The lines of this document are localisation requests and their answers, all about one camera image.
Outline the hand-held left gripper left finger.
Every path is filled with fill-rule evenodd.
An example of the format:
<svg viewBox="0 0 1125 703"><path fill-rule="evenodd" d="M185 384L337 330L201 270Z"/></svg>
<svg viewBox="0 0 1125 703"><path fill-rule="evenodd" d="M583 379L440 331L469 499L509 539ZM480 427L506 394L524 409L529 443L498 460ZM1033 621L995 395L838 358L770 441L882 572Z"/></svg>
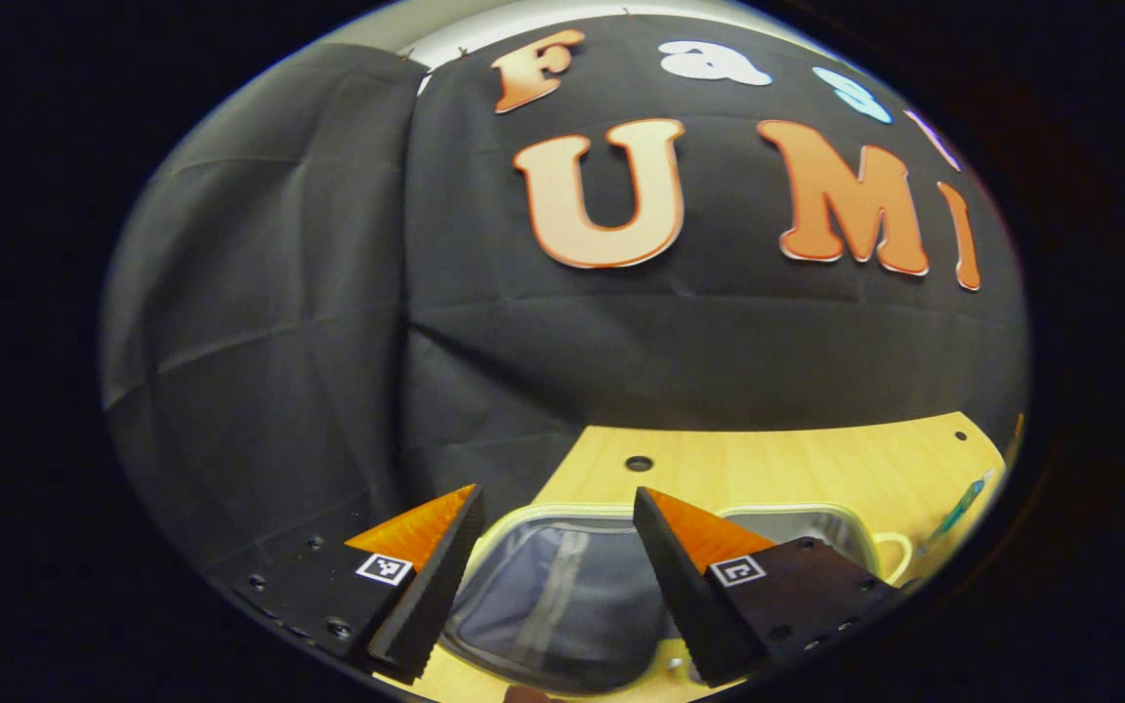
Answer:
<svg viewBox="0 0 1125 703"><path fill-rule="evenodd" d="M402 684L423 677L485 528L469 484L353 537L302 531L285 552L232 573L259 618L344 666Z"/></svg>

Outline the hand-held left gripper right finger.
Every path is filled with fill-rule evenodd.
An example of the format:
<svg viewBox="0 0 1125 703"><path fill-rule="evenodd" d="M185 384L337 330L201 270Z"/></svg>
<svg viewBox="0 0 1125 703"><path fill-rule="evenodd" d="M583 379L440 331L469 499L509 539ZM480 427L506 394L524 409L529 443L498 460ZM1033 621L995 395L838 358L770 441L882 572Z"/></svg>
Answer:
<svg viewBox="0 0 1125 703"><path fill-rule="evenodd" d="M650 486L634 494L633 522L711 688L803 667L909 597L820 538L773 542Z"/></svg>

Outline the black backdrop cloth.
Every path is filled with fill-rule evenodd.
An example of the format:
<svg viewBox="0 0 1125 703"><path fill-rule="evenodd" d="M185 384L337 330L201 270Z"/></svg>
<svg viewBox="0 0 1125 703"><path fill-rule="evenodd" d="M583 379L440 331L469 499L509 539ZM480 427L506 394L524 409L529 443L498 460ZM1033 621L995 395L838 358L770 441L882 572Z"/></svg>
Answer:
<svg viewBox="0 0 1125 703"><path fill-rule="evenodd" d="M585 426L838 429L960 411L1012 438L1020 268L983 186L902 99L795 40L594 18L551 97L500 116L494 48L424 67L353 43L284 58L153 173L108 269L100 393L122 463L204 566L304 521L480 483L495 515ZM619 119L676 117L683 229L621 269L537 244L515 151L577 134L598 224L633 214ZM781 252L812 126L909 169L924 274Z"/></svg>

